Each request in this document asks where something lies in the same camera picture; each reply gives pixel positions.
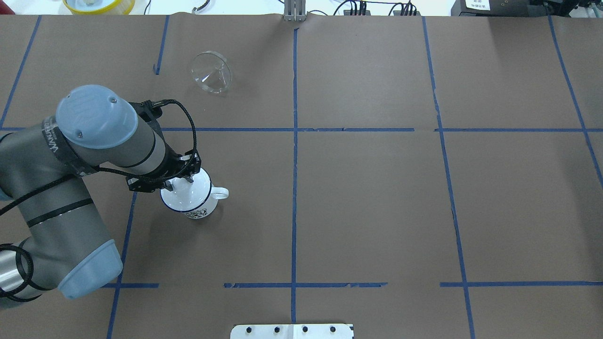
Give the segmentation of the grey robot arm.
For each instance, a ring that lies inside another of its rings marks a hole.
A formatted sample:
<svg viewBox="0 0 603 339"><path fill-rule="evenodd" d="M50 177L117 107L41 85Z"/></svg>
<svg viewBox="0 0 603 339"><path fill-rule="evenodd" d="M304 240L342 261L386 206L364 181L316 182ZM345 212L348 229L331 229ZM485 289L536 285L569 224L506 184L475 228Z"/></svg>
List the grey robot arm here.
<svg viewBox="0 0 603 339"><path fill-rule="evenodd" d="M57 289L77 299L111 283L123 262L83 178L125 177L152 193L199 172L196 148L179 154L157 118L175 99L128 102L99 84L77 87L39 125L1 137L1 199L18 207L30 236L1 245L1 309Z"/></svg>

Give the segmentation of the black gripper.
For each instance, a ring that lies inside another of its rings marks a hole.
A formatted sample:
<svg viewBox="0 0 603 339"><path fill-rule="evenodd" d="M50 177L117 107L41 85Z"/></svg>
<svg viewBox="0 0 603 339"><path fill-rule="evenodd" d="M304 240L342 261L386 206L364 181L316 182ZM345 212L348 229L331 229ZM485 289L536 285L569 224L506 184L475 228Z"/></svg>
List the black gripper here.
<svg viewBox="0 0 603 339"><path fill-rule="evenodd" d="M169 153L157 169L143 175L146 177L145 179L127 176L127 186L132 192L153 193L164 189L164 183L171 178L190 179L192 175L200 171L201 163L202 159L198 153L185 153L183 156Z"/></svg>

